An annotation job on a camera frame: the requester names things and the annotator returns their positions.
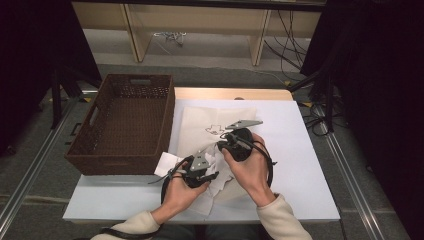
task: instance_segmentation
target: right hand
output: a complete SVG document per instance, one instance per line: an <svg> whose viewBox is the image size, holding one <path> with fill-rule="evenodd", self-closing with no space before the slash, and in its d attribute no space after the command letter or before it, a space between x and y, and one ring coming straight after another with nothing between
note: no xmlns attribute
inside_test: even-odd
<svg viewBox="0 0 424 240"><path fill-rule="evenodd" d="M153 219L160 225L173 218L190 207L194 200L208 189L209 184L210 182L205 182L197 188L190 188L181 173L175 173L169 181L162 205L151 212Z"/></svg>
<svg viewBox="0 0 424 240"><path fill-rule="evenodd" d="M263 138L255 133L252 133L252 136L253 141L262 143L255 143L255 145L263 149L265 146ZM222 149L222 154L238 183L247 191L258 207L268 205L275 200L274 193L267 184L267 160L259 151L253 149L250 156L242 162L235 161L225 148Z"/></svg>

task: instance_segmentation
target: wire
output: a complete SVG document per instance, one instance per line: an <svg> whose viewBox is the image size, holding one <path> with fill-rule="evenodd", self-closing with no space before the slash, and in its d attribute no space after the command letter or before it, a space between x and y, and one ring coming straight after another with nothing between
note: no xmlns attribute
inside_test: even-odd
<svg viewBox="0 0 424 240"><path fill-rule="evenodd" d="M249 142L249 141L247 141L247 140L245 140L243 138L240 138L240 137L236 136L236 139L239 140L239 141L241 141L241 142L243 142L243 143L245 143L245 144L247 144L249 147L258 150L258 152L260 152L265 157L265 159L267 161L267 166L268 166L268 180L267 180L267 184L268 184L269 187L271 187L272 179L274 177L274 167L273 166L276 163L272 162L271 156L269 155L268 150L266 149L266 147L261 142L258 142L258 143L260 143L264 147L264 149L266 151L265 152L264 150L262 150L261 148L259 148L255 144L253 144L253 143L251 143L251 142Z"/></svg>
<svg viewBox="0 0 424 240"><path fill-rule="evenodd" d="M171 52L169 52L168 50L166 50L160 43L155 42L163 51L165 51L167 54L169 54L170 56L173 56L173 54ZM174 58L171 58L175 63L177 63L178 65L181 66L186 66L186 67L195 67L195 68L204 68L204 69L227 69L227 68L223 68L223 67L201 67L201 66L196 66L196 65L191 65L191 64L182 64L179 61L176 61ZM244 70L244 71L249 71L249 72L254 72L254 73L259 73L259 74L264 74L264 75L270 75L273 76L274 78L276 78L280 83L284 84L284 81L281 80L277 75L272 74L272 73L267 73L267 72L262 72L262 71L257 71L257 70L251 70L251 69L246 69L246 68L241 68L240 70Z"/></svg>
<svg viewBox="0 0 424 240"><path fill-rule="evenodd" d="M265 44L269 47L269 49L271 49L271 51L276 54L277 56L279 56L281 59L284 59L286 62L290 63L291 65L293 65L293 67L297 68L300 70L300 66L296 65L294 62L292 62L290 59L288 59L287 57L285 57L283 54L278 53L274 48L272 48L268 42L266 40L264 40Z"/></svg>
<svg viewBox="0 0 424 240"><path fill-rule="evenodd" d="M315 112L317 106L320 106L320 105L323 105L323 104L321 104L321 103L314 104L310 108L310 110L309 110L310 114L308 116L303 116L303 119L304 119L304 123L305 123L306 128L307 129L311 129L312 133L315 136L318 136L318 137L325 136L325 135L327 135L329 133L328 130L326 132L324 132L324 133L319 133L316 130L316 126L318 126L320 123L326 121L325 116L321 116L321 115L319 115L318 113ZM336 114L334 114L332 116L332 118L336 118L336 119L337 118L340 118L340 117L343 117L343 114L342 113L336 113ZM337 125L339 127L348 128L348 126L342 125L342 124L338 124L338 123L336 123L334 121L332 121L332 124Z"/></svg>
<svg viewBox="0 0 424 240"><path fill-rule="evenodd" d="M282 47L284 47L284 48L285 48L285 50L289 50L289 51L292 51L292 52L296 52L295 50L293 50L293 49L291 49L291 48L288 48L288 47L286 46L287 44L283 45L282 43L280 43L280 41L278 41L278 39L277 39L277 37L276 37L276 36L274 36L274 39L275 39L275 41L276 41L278 44L280 44Z"/></svg>
<svg viewBox="0 0 424 240"><path fill-rule="evenodd" d="M159 33L153 34L153 36L155 37L164 36L166 40L175 41L181 47L183 46L185 35L187 35L187 33L183 33L183 32L159 32Z"/></svg>
<svg viewBox="0 0 424 240"><path fill-rule="evenodd" d="M300 45L296 42L296 40L294 38L294 34L293 34L293 19L294 19L293 11L290 11L290 15L289 15L289 20L290 20L289 30L287 30L286 24L284 23L284 20L283 20L283 17L281 16L280 11L278 11L278 16L280 17L280 21L283 24L284 31L286 32L286 35L287 35L287 39L286 39L286 44L284 46L284 50L287 48L287 42L288 42L288 40L290 40L290 42L292 43L292 46L294 48L294 52L295 52L295 55L296 55L296 58L297 58L299 64L303 64L303 59L300 56L300 53L299 53L299 51L296 48L296 45L298 47L300 47Z"/></svg>
<svg viewBox="0 0 424 240"><path fill-rule="evenodd" d="M160 181L162 181L163 179L166 179L166 178L169 178L169 179L172 179L174 176L174 174L177 172L177 170L178 170L178 168L180 168L181 167L181 165L183 165L185 162L189 162L190 160L191 160L191 158L192 158L192 156L189 156L189 157L186 157L186 158L184 158L183 160L181 160L181 162L179 162L174 168L172 168L172 169L170 169L169 171L168 171L168 173L165 175L165 176L163 176L163 177L161 177L161 178L159 178L158 180L156 180L156 181L153 181L153 182L149 182L149 183L147 183L147 184L153 184L153 183L157 183L157 182L160 182Z"/></svg>

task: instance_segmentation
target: person's left hand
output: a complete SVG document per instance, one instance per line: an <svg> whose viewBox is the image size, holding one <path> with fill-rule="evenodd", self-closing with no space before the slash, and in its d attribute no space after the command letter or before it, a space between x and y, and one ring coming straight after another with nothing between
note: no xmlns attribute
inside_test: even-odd
<svg viewBox="0 0 424 240"><path fill-rule="evenodd" d="M156 223L162 224L186 210L200 194L206 191L209 184L206 182L197 188L190 188L181 178L181 173L175 173L169 181L162 205L151 212Z"/></svg>

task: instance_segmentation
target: black cable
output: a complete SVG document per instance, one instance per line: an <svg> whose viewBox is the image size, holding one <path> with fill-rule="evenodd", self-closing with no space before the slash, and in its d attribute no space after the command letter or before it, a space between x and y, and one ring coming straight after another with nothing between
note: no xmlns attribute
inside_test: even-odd
<svg viewBox="0 0 424 240"><path fill-rule="evenodd" d="M284 47L286 50L289 50L291 52L295 52L295 50L288 48L287 46L284 46L280 41L278 41L276 36L274 36L274 39L280 46Z"/></svg>
<svg viewBox="0 0 424 240"><path fill-rule="evenodd" d="M287 36L287 38L286 38L286 43L284 43L284 49L283 49L283 55L284 55L284 52L286 51L286 49L287 49L287 43L289 42L289 37Z"/></svg>
<svg viewBox="0 0 424 240"><path fill-rule="evenodd" d="M253 143L251 143L251 142L249 142L249 141L247 141L247 140L245 140L243 138L240 138L240 137L237 137L236 136L236 139L239 140L239 141L241 141L241 142L243 142L243 143L245 143L245 144L247 144L249 147L258 150L258 152L260 152L265 157L265 159L267 161L267 166L268 166L268 180L267 180L267 184L268 184L269 187L271 187L272 179L274 177L274 167L273 166L276 163L273 163L272 162L272 159L269 156L269 153L268 153L268 150L266 150L266 147L262 143L260 143L265 148L265 150L266 150L266 152L264 152L264 150L262 150L261 148L259 148L255 144L253 144Z"/></svg>
<svg viewBox="0 0 424 240"><path fill-rule="evenodd" d="M309 112L310 112L309 115L308 116L302 116L302 118L303 119L305 119L305 118L313 118L312 120L308 120L308 121L305 121L304 120L305 127L307 129L311 129L312 133L315 136L321 137L321 136L327 135L329 133L329 131L327 130L325 133L318 133L318 131L316 130L316 126L318 126L322 122L325 122L325 117L324 116L320 116L318 113L315 112L316 107L319 106L319 105L322 105L322 104L320 104L320 103L314 104L309 109ZM333 118L340 118L340 117L343 117L343 114L342 113L335 113L332 117ZM333 125L337 125L339 127L348 128L348 126L335 123L334 121L332 123L333 123Z"/></svg>
<svg viewBox="0 0 424 240"><path fill-rule="evenodd" d="M291 14L291 19L290 19L290 27L292 26L292 24L293 24L293 19L294 19L294 13L293 13L293 11L290 11L290 14ZM293 39L293 42L300 48L300 49L302 49L305 53L307 52L307 50L305 50L304 48L302 48L300 45L299 45L299 43L296 41L296 39L294 38L294 35L293 35L293 30L292 30L292 39Z"/></svg>
<svg viewBox="0 0 424 240"><path fill-rule="evenodd" d="M284 27L284 31L287 34L287 39L290 40L290 42L292 43L295 51L298 52L297 49L296 49L296 44L294 43L294 36L292 34L293 33L293 13L292 13L292 11L290 11L290 31L287 30L286 24L284 23L284 20L283 20L283 17L281 16L280 11L278 11L278 16L280 17L281 23L283 24L283 27ZM301 58L299 59L299 54L297 54L297 53L296 53L296 58L299 61L299 63L300 62L303 63L303 61L300 60Z"/></svg>
<svg viewBox="0 0 424 240"><path fill-rule="evenodd" d="M163 177L163 178L161 178L161 179L159 179L158 181L160 181L160 180L162 180L162 179L165 179L164 181L163 181L163 184L162 184L162 189L161 189L161 194L160 194L160 203L162 204L163 203L163 201L165 200L165 195L166 195L166 190L168 189L168 185L169 185L169 182L171 181L171 179L173 178L173 176L172 175L174 175L176 172L177 172L177 170L185 163L185 162L189 162L190 160L193 160L193 156L189 156L189 157L186 157L186 158L184 158L183 160L181 160L181 162L179 162L172 170L170 170L169 172L168 172L168 174L167 175L165 175L165 177Z"/></svg>
<svg viewBox="0 0 424 240"><path fill-rule="evenodd" d="M297 68L300 70L300 67L297 66L294 62L292 62L290 59L286 58L284 55L278 53L274 48L272 48L268 42L266 40L264 40L265 44L269 47L269 49L277 56L279 56L280 58L284 59L285 61L287 61L288 63L290 63L291 65L293 65L293 67Z"/></svg>
<svg viewBox="0 0 424 240"><path fill-rule="evenodd" d="M264 148L264 150L265 150L265 152L266 152L266 155L267 155L268 157L270 157L269 152L268 152L268 149L265 147L265 145L264 145L263 143L261 143L261 142L259 142L259 141L253 141L253 143L259 143L259 144L261 144L261 146Z"/></svg>
<svg viewBox="0 0 424 240"><path fill-rule="evenodd" d="M281 73L286 77L286 78L288 78L288 79L290 79L290 80L292 80L292 81L296 81L296 82L300 82L300 81L302 81L301 79L295 79L295 78L292 78L292 77L289 77L289 76L287 76L287 74L284 72L284 69L283 69L283 59L282 58L280 58L280 68L281 68Z"/></svg>
<svg viewBox="0 0 424 240"><path fill-rule="evenodd" d="M306 50L306 49L304 49L302 46L300 46L299 45L299 43L296 41L296 39L295 38L293 38L293 41L294 41L294 43L300 48L300 49L302 49L303 51L304 51L304 53L302 53L302 52L299 52L300 54L303 54L303 55L306 55L306 53L308 52L308 50Z"/></svg>

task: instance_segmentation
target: cable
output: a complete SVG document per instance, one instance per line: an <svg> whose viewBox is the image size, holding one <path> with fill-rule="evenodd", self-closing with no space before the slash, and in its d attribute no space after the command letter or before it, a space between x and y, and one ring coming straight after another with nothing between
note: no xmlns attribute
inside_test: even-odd
<svg viewBox="0 0 424 240"><path fill-rule="evenodd" d="M278 11L278 16L280 17L280 21L283 24L284 31L286 32L286 35L287 35L286 44L284 46L285 47L284 49L287 48L287 42L288 42L288 40L290 40L290 42L293 45L293 48L294 48L294 51L295 51L295 55L296 55L296 58L297 58L298 62L303 64L303 59L300 57L300 53L299 53L299 51L296 48L296 45L299 46L299 47L300 47L300 45L296 42L296 40L294 39L294 35L293 35L293 18L294 18L293 12L290 11L290 15L289 15L289 19L290 19L290 28L289 28L289 30L287 30L286 24L284 23L284 20L283 20L283 17L281 16L280 11Z"/></svg>
<svg viewBox="0 0 424 240"><path fill-rule="evenodd" d="M318 133L317 130L316 130L316 126L318 126L320 123L326 121L325 116L320 116L318 113L315 112L316 107L319 106L319 105L323 105L323 104L321 104L321 103L314 104L309 110L310 114L308 116L303 116L302 118L303 119L313 118L312 120L308 120L308 121L304 120L305 127L307 129L311 129L312 133L315 136L321 137L321 136L327 135L329 132L327 130L325 133ZM332 116L332 118L339 118L339 117L343 117L343 114L342 113L335 113ZM339 127L348 128L348 126L335 123L334 121L332 122L332 124L337 125Z"/></svg>
<svg viewBox="0 0 424 240"><path fill-rule="evenodd" d="M166 40L175 41L181 47L183 46L185 35L187 35L187 33L183 32L160 32L153 34L155 37L164 36Z"/></svg>
<svg viewBox="0 0 424 240"><path fill-rule="evenodd" d="M278 53L275 49L273 49L266 40L264 40L264 43L269 47L269 49L271 49L271 51L279 56L281 59L284 59L285 61L287 61L288 63L290 63L291 65L293 65L293 67L297 68L298 70L300 70L300 67L298 65L296 65L294 62L292 62L290 59L286 58L283 54Z"/></svg>
<svg viewBox="0 0 424 240"><path fill-rule="evenodd" d="M163 201L165 200L165 195L166 195L166 190L168 189L168 185L169 185L169 181L171 181L171 179L173 178L172 175L174 175L177 170L185 163L185 162L189 162L190 160L192 160L192 156L186 157L183 160L181 160L181 162L179 162L173 169L169 170L168 174L165 175L164 177L160 178L158 181L164 179L163 184L162 184L162 189L161 189L161 195L160 195L160 203L162 204Z"/></svg>
<svg viewBox="0 0 424 240"><path fill-rule="evenodd" d="M276 36L274 36L274 40L275 40L278 44L280 44L282 47L284 47L286 50L289 50L289 51L295 52L295 50L293 50L293 49L291 49L291 48L288 48L287 46L285 46L285 45L283 45L282 43L280 43L280 41L278 41L278 39L277 39L277 37L276 37Z"/></svg>
<svg viewBox="0 0 424 240"><path fill-rule="evenodd" d="M163 51L165 51L168 55L173 56L173 54L171 52L169 52L168 50L166 50L160 43L155 42ZM172 58L172 60L177 63L178 65L181 66L185 66L185 67L195 67L195 68L204 68L204 69L227 69L227 68L223 68L223 67L200 67L200 66L196 66L196 65L191 65L191 64L182 64L181 62L176 61L174 58ZM264 74L264 75L270 75L273 76L274 78L276 78L280 83L284 84L283 80L281 80L277 75L272 74L272 73L267 73L267 72L261 72L261 71L256 71L256 70L251 70L251 69L246 69L246 68L241 68L240 70L244 70L244 71L249 71L249 72L254 72L254 73L259 73L259 74Z"/></svg>
<svg viewBox="0 0 424 240"><path fill-rule="evenodd" d="M267 166L268 166L267 184L268 184L269 187L271 187L272 179L274 177L274 167L273 166L276 164L276 162L272 162L271 156L269 155L268 150L266 149L266 147L261 142L255 141L257 143L260 143L264 147L264 149L266 151L265 152L264 150L262 150L261 148L259 148L255 144L253 144L253 143L251 143L251 142L249 142L249 141L247 141L247 140L245 140L243 138L240 138L240 137L236 136L236 139L239 140L239 141L241 141L241 142L243 142L243 143L245 143L245 144L247 144L249 147L258 150L258 152L260 152L265 157L265 159L267 161Z"/></svg>

